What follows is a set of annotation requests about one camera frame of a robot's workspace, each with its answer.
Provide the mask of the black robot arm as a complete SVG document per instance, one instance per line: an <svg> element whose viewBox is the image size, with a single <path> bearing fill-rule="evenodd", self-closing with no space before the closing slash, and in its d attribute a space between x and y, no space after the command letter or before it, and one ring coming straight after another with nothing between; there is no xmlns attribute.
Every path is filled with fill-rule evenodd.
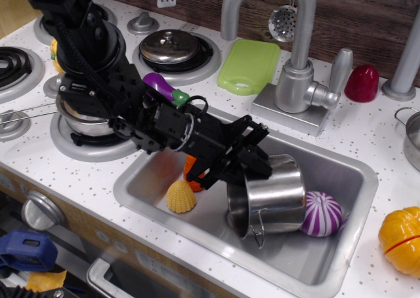
<svg viewBox="0 0 420 298"><path fill-rule="evenodd" d="M268 155L259 147L268 129L250 116L224 124L190 101L175 106L143 82L125 55L120 30L102 19L92 0L28 0L57 40L64 70L59 97L77 113L106 119L114 132L147 153L170 148L195 158L189 181L210 188L267 179Z"/></svg>

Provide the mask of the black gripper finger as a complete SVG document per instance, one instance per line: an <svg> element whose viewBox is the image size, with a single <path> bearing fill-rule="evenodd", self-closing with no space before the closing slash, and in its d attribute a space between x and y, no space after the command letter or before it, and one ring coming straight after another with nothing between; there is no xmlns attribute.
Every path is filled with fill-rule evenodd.
<svg viewBox="0 0 420 298"><path fill-rule="evenodd" d="M234 185L243 185L245 182L244 178L242 166L227 167L221 172L219 177L221 181Z"/></svg>
<svg viewBox="0 0 420 298"><path fill-rule="evenodd" d="M238 159L245 168L258 177L268 179L272 175L272 167L268 155L259 146L241 148Z"/></svg>

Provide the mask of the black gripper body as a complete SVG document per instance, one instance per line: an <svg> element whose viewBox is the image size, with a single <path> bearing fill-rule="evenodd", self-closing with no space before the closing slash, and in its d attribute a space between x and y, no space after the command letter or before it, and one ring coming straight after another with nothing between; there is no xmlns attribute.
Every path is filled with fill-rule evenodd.
<svg viewBox="0 0 420 298"><path fill-rule="evenodd" d="M238 159L239 150L259 146L267 135L267 127L254 122L249 115L232 123L223 123L209 114L195 118L192 135L181 149L196 159L186 173L186 180L208 189L220 181L221 172L227 167L242 166L243 172L248 171Z"/></svg>

